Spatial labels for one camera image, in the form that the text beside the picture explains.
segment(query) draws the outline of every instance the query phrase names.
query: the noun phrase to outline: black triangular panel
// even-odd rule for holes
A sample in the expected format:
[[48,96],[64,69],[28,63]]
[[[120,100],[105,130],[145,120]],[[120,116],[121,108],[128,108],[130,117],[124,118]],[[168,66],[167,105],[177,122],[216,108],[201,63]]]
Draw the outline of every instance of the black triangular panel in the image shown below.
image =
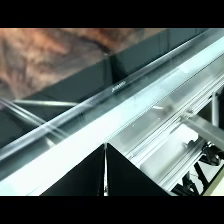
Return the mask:
[[100,146],[42,196],[103,196],[105,150]]
[[106,158],[109,196],[169,196],[110,144]]

